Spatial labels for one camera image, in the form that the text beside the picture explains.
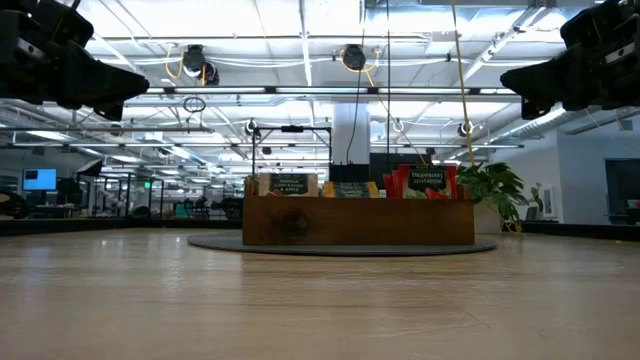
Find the small black cabinet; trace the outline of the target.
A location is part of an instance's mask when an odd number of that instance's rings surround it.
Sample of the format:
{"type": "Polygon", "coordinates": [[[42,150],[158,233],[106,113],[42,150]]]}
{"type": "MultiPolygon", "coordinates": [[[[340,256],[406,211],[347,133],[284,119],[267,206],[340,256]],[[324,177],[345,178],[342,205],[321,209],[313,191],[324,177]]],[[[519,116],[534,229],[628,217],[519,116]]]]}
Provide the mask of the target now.
{"type": "Polygon", "coordinates": [[[329,167],[331,182],[369,182],[369,176],[370,166],[368,164],[331,164],[329,167]]]}

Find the grey round woven placemat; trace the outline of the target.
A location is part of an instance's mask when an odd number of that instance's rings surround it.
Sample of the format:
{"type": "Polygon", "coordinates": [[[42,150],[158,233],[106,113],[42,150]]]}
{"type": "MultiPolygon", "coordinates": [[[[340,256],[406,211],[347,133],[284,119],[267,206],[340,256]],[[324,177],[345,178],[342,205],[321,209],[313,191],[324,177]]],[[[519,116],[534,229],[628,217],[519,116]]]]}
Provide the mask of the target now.
{"type": "Polygon", "coordinates": [[[327,257],[417,257],[480,253],[497,249],[491,241],[474,245],[244,245],[240,235],[192,235],[189,245],[218,251],[327,257]]]}

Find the long white light bar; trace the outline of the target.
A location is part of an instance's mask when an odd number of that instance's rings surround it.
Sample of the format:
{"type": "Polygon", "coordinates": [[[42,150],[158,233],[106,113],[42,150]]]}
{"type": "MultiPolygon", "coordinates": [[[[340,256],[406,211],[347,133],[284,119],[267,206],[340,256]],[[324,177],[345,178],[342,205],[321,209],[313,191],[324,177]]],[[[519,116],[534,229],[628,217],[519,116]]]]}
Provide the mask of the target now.
{"type": "MultiPolygon", "coordinates": [[[[330,144],[325,143],[260,143],[255,145],[258,148],[329,148],[330,144]]],[[[251,143],[53,143],[53,142],[30,142],[30,143],[1,143],[0,149],[17,148],[160,148],[160,147],[183,147],[183,148],[252,148],[251,143]]],[[[434,149],[462,149],[466,145],[462,144],[391,144],[390,148],[434,148],[434,149]]],[[[472,144],[472,149],[518,149],[524,148],[523,144],[472,144]]]]}
{"type": "Polygon", "coordinates": [[[331,86],[226,86],[226,87],[150,87],[146,95],[460,95],[453,87],[331,87],[331,86]]]}

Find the green plant in white pot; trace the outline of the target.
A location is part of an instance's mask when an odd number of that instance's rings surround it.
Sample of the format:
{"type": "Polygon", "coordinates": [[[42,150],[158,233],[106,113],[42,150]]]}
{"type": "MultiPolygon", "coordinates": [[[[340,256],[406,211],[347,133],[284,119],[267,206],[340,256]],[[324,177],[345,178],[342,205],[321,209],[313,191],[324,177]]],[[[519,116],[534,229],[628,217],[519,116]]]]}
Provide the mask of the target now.
{"type": "Polygon", "coordinates": [[[541,184],[531,188],[529,198],[522,194],[523,180],[504,162],[479,163],[457,168],[456,182],[460,195],[473,204],[476,234],[497,234],[503,229],[522,232],[520,207],[535,204],[542,210],[541,184]]]}

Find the white building column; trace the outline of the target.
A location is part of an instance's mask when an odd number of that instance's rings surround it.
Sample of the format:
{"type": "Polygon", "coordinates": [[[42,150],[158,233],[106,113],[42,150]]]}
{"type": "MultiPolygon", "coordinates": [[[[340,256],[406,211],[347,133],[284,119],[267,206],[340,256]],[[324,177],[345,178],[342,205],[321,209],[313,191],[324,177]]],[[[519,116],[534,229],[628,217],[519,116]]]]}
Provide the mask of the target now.
{"type": "Polygon", "coordinates": [[[365,103],[335,103],[332,158],[335,165],[370,162],[370,115],[365,103]]]}

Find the black aluminium table frame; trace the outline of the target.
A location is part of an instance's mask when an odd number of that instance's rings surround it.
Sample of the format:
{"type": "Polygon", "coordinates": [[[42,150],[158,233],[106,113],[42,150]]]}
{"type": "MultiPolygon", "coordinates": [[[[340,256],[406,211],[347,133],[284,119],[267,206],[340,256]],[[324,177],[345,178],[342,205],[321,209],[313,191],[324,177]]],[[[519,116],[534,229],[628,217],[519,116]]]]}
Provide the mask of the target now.
{"type": "MultiPolygon", "coordinates": [[[[241,229],[241,220],[160,220],[129,218],[10,219],[0,220],[0,237],[48,233],[101,231],[128,228],[241,229]]],[[[531,234],[619,240],[640,243],[640,225],[582,225],[528,222],[522,231],[531,234]]]]}

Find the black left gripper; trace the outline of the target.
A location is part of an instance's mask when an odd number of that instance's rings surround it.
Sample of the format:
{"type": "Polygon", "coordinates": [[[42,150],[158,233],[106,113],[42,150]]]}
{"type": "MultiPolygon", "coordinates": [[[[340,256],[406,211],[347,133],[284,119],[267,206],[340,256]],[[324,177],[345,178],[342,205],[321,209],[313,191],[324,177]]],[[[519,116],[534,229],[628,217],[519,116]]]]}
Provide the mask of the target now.
{"type": "Polygon", "coordinates": [[[94,59],[82,0],[0,0],[0,99],[102,107],[144,94],[148,80],[94,59]]]}

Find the dark wall screen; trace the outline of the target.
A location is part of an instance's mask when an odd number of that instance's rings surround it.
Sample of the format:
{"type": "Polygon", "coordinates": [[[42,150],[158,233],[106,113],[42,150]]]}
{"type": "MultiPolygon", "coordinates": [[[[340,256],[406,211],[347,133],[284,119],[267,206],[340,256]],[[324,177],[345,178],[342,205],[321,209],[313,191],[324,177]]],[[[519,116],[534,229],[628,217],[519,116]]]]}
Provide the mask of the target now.
{"type": "Polygon", "coordinates": [[[640,159],[608,159],[605,171],[610,222],[640,224],[640,159]]]}

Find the red strawberry tea bag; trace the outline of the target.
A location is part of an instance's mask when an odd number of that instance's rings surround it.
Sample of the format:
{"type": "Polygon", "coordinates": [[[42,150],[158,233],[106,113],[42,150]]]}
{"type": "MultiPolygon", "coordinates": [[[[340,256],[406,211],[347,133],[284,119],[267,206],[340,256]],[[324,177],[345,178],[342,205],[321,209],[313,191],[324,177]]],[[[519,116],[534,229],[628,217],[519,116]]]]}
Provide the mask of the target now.
{"type": "Polygon", "coordinates": [[[455,166],[400,165],[397,169],[403,199],[456,200],[455,166]]]}
{"type": "Polygon", "coordinates": [[[383,182],[387,198],[398,199],[402,197],[401,184],[396,170],[392,170],[389,174],[384,174],[383,182]]]}

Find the black metal stand frame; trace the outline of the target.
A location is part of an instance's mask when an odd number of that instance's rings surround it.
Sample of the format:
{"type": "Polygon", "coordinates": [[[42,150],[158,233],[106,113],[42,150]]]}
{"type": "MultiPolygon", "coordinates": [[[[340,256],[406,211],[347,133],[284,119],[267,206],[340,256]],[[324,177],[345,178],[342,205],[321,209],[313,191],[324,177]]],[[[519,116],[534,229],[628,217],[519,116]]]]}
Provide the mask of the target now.
{"type": "Polygon", "coordinates": [[[251,133],[251,175],[256,174],[256,148],[257,142],[256,137],[259,131],[265,130],[267,134],[261,137],[262,140],[266,140],[268,136],[273,131],[280,131],[282,133],[303,133],[305,131],[310,131],[312,134],[316,135],[326,147],[329,148],[329,163],[332,163],[333,158],[333,136],[332,136],[332,128],[331,127],[316,127],[316,126],[302,126],[302,125],[282,125],[282,126],[266,126],[261,127],[256,124],[253,125],[252,133],[251,133]],[[319,131],[326,131],[328,133],[328,141],[325,141],[319,134],[319,131]]]}

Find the silver ventilation duct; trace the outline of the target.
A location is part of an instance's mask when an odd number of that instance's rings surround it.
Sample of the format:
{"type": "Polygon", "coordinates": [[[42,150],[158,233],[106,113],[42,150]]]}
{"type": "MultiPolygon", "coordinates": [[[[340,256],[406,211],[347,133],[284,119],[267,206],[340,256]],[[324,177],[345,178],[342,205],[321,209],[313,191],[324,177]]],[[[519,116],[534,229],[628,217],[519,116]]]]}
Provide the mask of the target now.
{"type": "Polygon", "coordinates": [[[506,144],[507,142],[515,140],[522,141],[533,138],[534,136],[542,135],[549,130],[556,129],[561,125],[573,122],[600,110],[600,106],[588,106],[587,108],[579,111],[565,111],[563,108],[559,107],[557,109],[553,109],[540,118],[526,121],[522,125],[517,125],[515,128],[506,130],[498,135],[494,135],[488,140],[488,143],[491,145],[497,145],[506,144]]]}

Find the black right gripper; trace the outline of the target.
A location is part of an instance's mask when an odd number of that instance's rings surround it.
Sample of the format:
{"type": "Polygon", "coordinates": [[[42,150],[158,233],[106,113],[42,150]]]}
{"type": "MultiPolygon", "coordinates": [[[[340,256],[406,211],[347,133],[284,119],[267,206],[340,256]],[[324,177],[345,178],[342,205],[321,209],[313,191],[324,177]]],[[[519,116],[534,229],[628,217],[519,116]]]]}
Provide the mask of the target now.
{"type": "Polygon", "coordinates": [[[566,111],[640,107],[640,0],[602,0],[567,21],[561,37],[567,50],[506,71],[501,84],[566,111]]]}

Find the large black cabinet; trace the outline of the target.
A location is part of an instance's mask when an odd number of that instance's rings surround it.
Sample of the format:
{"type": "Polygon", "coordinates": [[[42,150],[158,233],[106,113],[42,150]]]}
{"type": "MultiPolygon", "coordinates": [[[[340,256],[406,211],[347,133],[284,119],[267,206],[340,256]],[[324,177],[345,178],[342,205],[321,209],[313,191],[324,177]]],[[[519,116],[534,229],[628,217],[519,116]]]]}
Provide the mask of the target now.
{"type": "Polygon", "coordinates": [[[370,154],[370,180],[376,183],[379,189],[384,189],[384,174],[390,174],[400,165],[429,164],[431,154],[401,154],[401,153],[371,153],[370,154]]]}

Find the wooden tea organizer box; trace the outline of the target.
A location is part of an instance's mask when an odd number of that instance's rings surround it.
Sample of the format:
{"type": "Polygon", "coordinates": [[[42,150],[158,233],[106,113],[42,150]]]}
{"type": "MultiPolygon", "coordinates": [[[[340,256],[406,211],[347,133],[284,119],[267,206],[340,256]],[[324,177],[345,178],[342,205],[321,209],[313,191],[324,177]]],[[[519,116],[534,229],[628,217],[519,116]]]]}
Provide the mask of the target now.
{"type": "Polygon", "coordinates": [[[245,245],[472,245],[473,204],[459,200],[260,196],[245,182],[245,245]]]}

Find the computer monitor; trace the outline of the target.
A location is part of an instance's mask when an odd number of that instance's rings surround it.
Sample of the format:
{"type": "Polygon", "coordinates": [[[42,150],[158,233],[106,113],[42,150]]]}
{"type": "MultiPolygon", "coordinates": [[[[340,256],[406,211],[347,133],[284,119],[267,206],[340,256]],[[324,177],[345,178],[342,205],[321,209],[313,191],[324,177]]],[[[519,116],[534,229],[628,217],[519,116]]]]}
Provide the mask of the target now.
{"type": "Polygon", "coordinates": [[[25,168],[22,175],[23,191],[55,191],[57,170],[55,168],[25,168]]]}

